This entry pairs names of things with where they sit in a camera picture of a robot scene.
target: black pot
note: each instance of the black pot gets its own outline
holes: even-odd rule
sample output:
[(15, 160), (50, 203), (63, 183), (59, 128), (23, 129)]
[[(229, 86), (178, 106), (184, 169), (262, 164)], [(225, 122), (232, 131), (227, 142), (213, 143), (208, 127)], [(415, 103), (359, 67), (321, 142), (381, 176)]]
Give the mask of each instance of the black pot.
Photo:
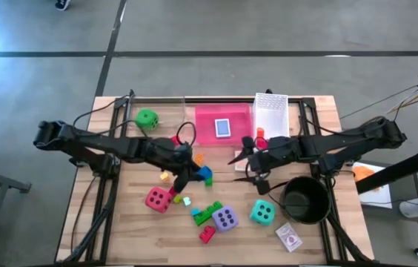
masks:
[(324, 220), (331, 211), (328, 191), (312, 177), (295, 177), (280, 194), (283, 216), (299, 223), (315, 224)]

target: wood grain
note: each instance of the wood grain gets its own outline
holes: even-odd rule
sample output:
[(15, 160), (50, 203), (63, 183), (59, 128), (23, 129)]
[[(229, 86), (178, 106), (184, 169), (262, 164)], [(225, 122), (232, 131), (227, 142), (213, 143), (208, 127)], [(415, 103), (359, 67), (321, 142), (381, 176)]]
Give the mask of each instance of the wood grain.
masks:
[[(315, 96), (320, 124), (333, 131), (340, 130), (339, 117), (332, 96)], [(105, 106), (113, 97), (98, 97), (93, 109)], [(133, 105), (132, 115), (140, 108), (154, 109), (159, 115), (160, 126), (151, 136), (173, 136), (177, 126), (183, 120), (183, 106), (175, 104)], [(194, 120), (194, 105), (185, 106), (185, 120)], [(290, 106), (290, 132), (299, 133), (298, 107)], [(110, 125), (112, 108), (94, 113), (90, 118), (90, 131), (104, 131)], [(128, 136), (140, 135), (130, 126)], [(182, 135), (190, 140), (192, 130), (186, 128)], [(223, 205), (230, 205), (239, 218), (239, 226), (229, 232), (218, 234), (207, 244), (198, 236), (202, 227), (197, 227), (190, 215), (190, 208), (183, 205), (171, 205), (166, 214), (159, 214), (144, 204), (148, 191), (153, 186), (169, 189), (172, 182), (162, 182), (160, 171), (148, 164), (130, 165), (125, 163), (120, 174), (117, 203), (113, 215), (112, 234), (110, 237), (107, 264), (322, 264), (325, 256), (322, 248), (318, 225), (302, 225), (291, 222), (301, 237), (303, 244), (294, 252), (288, 253), (275, 235), (275, 230), (287, 220), (278, 208), (276, 219), (270, 226), (261, 226), (249, 220), (248, 215), (257, 199), (271, 201), (268, 196), (259, 196), (256, 188), (246, 182), (233, 182), (243, 177), (235, 172), (232, 165), (234, 151), (240, 147), (194, 146), (194, 153), (204, 154), (204, 163), (212, 168), (213, 187), (206, 188), (204, 183), (192, 182), (183, 191), (183, 196), (191, 198), (194, 208), (203, 209), (218, 200)], [(290, 164), (277, 168), (271, 174), (271, 184), (275, 185), (299, 175), (309, 175), (308, 165)], [(85, 190), (92, 180), (89, 169), (80, 169), (70, 199), (69, 210), (64, 224), (62, 239), (56, 260), (64, 259), (70, 253), (70, 236), (76, 219), (76, 213)], [(92, 220), (98, 181), (94, 182), (84, 209), (79, 219), (75, 243), (84, 236)], [(342, 226), (352, 240), (368, 257), (373, 257), (371, 243), (365, 226), (362, 209), (357, 195), (354, 178), (342, 172), (336, 177), (336, 202)], [(280, 190), (272, 192), (278, 199)], [(212, 221), (204, 225), (213, 225)], [(330, 228), (331, 245), (335, 255), (336, 242)], [(100, 252), (99, 232), (95, 255)]]

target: pink tray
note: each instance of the pink tray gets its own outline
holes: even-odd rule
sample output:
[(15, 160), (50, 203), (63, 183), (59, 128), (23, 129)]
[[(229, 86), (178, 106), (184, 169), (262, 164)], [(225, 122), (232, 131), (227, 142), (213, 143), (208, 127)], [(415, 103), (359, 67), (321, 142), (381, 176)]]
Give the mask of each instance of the pink tray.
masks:
[[(197, 105), (195, 115), (196, 141), (200, 145), (242, 145), (242, 137), (252, 136), (248, 103)], [(230, 137), (216, 137), (216, 119), (229, 119)]]

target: gray floor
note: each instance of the gray floor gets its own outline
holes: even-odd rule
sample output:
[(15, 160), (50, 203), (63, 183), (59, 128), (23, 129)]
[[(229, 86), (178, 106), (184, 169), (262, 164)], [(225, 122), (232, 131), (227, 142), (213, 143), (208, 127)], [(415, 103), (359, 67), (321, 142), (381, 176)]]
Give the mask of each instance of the gray floor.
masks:
[[(120, 0), (0, 1), (0, 52), (107, 51)], [(415, 0), (128, 0), (117, 51), (418, 50)], [(102, 57), (0, 57), (0, 174), (30, 181), (0, 213), (0, 265), (51, 263), (76, 169), (64, 154), (32, 146), (40, 120), (71, 122), (91, 108)], [(334, 95), (340, 115), (418, 83), (417, 57), (128, 59), (111, 61), (103, 95)], [(408, 93), (342, 120), (349, 128), (384, 113)], [(398, 124), (408, 141), (365, 156), (395, 163), (418, 152), (418, 112)], [(84, 127), (87, 122), (81, 121)], [(374, 253), (418, 266), (412, 222), (366, 217)]]

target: yellow toy block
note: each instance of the yellow toy block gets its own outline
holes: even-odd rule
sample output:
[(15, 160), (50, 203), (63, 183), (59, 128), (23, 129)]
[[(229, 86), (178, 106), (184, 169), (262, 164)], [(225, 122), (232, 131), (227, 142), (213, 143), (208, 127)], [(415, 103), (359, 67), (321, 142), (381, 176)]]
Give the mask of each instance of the yellow toy block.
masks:
[(179, 196), (179, 195), (176, 195), (176, 196), (173, 198), (173, 201), (174, 201), (175, 203), (181, 203), (181, 201), (182, 201), (182, 197), (181, 197), (181, 196)]
[(194, 162), (199, 166), (202, 167), (202, 154), (201, 153), (197, 153), (194, 157)]
[(160, 176), (159, 176), (159, 178), (161, 178), (162, 179), (162, 181), (163, 182), (167, 182), (167, 181), (169, 181), (170, 180), (170, 176), (167, 174), (167, 173), (162, 173)]

